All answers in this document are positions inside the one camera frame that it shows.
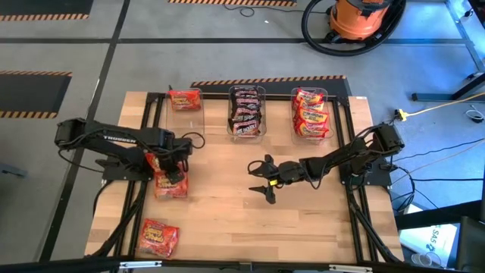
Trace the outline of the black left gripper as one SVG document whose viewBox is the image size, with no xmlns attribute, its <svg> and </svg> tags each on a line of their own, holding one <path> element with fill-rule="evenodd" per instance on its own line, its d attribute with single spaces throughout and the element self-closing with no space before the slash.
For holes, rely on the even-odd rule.
<svg viewBox="0 0 485 273">
<path fill-rule="evenodd" d="M 184 171 L 189 170 L 189 157 L 192 155 L 192 140 L 190 138 L 176 138 L 172 141 L 172 147 L 158 156 L 160 169 L 166 171 L 171 185 L 186 181 Z"/>
</svg>

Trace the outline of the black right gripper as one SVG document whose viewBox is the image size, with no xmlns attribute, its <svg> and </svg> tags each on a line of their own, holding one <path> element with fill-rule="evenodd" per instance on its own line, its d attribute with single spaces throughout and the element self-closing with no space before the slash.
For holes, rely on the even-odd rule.
<svg viewBox="0 0 485 273">
<path fill-rule="evenodd" d="M 276 166 L 274 158 L 266 154 L 262 168 L 265 174 L 272 174 L 271 180 L 267 186 L 250 187 L 249 190 L 262 193 L 271 205 L 276 203 L 274 188 L 277 185 L 290 185 L 305 180 L 305 170 L 298 162 L 283 162 Z"/>
</svg>

